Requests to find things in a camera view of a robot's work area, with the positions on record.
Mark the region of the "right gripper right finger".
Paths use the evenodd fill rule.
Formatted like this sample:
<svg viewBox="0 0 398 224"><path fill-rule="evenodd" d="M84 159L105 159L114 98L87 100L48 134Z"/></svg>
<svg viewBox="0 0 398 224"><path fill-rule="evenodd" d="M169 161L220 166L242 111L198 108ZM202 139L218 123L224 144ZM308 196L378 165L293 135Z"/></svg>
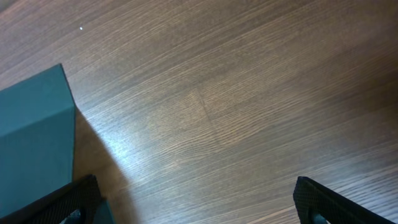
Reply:
<svg viewBox="0 0 398 224"><path fill-rule="evenodd" d="M297 178L293 199L301 224L394 224L304 176Z"/></svg>

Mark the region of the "dark green lidded box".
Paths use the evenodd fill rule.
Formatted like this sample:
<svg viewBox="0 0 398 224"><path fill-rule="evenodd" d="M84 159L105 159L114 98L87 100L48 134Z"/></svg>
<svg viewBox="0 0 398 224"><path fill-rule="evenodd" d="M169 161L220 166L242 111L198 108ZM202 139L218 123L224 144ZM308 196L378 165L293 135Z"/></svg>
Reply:
<svg viewBox="0 0 398 224"><path fill-rule="evenodd" d="M1 218L76 181L75 125L61 64L1 91ZM113 223L102 198L93 223Z"/></svg>

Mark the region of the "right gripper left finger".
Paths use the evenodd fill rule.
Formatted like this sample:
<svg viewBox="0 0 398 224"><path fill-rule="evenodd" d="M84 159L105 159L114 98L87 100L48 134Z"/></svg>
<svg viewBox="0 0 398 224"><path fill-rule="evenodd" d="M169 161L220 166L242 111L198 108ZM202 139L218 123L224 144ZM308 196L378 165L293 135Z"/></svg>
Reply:
<svg viewBox="0 0 398 224"><path fill-rule="evenodd" d="M93 223L103 201L95 175L86 175L24 208L1 218L1 223Z"/></svg>

